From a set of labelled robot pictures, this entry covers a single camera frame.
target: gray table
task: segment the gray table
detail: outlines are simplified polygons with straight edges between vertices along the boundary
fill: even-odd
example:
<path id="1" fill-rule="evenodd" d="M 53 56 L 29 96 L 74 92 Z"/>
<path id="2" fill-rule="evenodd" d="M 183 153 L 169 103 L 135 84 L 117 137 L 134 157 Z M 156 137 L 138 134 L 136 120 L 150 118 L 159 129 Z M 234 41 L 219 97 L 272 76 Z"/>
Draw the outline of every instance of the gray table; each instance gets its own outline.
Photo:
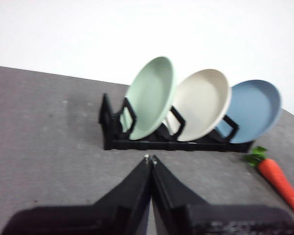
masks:
<path id="1" fill-rule="evenodd" d="M 0 231 L 17 211 L 40 205 L 92 204 L 147 152 L 104 151 L 97 122 L 102 93 L 114 110 L 127 86 L 0 67 Z M 294 116 L 256 144 L 269 149 L 294 186 Z M 213 204 L 266 204 L 294 213 L 239 153 L 155 153 L 188 187 Z M 150 211 L 148 234 L 155 225 Z"/>

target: dish rack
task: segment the dish rack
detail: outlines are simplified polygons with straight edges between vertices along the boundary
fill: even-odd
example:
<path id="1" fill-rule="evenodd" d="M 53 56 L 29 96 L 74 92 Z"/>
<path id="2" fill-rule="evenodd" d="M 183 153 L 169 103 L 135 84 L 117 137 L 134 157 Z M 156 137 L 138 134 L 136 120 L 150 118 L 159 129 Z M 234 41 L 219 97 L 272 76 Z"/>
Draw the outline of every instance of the dish rack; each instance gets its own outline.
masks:
<path id="1" fill-rule="evenodd" d="M 120 123 L 120 115 L 124 109 L 129 111 L 132 124 L 130 128 L 123 132 L 122 124 Z M 254 141 L 246 143 L 230 143 L 230 140 L 235 136 L 239 130 L 239 125 L 230 117 L 225 115 L 223 120 L 232 127 L 231 133 L 227 137 L 222 137 L 217 130 L 211 131 L 206 136 L 194 141 L 181 142 L 178 141 L 179 135 L 185 127 L 186 121 L 180 113 L 172 106 L 170 112 L 180 123 L 179 130 L 170 135 L 168 129 L 164 124 L 161 124 L 153 133 L 139 140 L 130 140 L 129 136 L 134 129 L 136 123 L 136 115 L 125 97 L 122 108 L 113 113 L 108 94 L 104 93 L 99 112 L 99 123 L 101 124 L 103 133 L 103 148 L 104 150 L 119 149 L 137 149 L 137 150 L 185 150 L 185 151 L 219 151 L 219 152 L 242 152 L 249 151 Z"/>

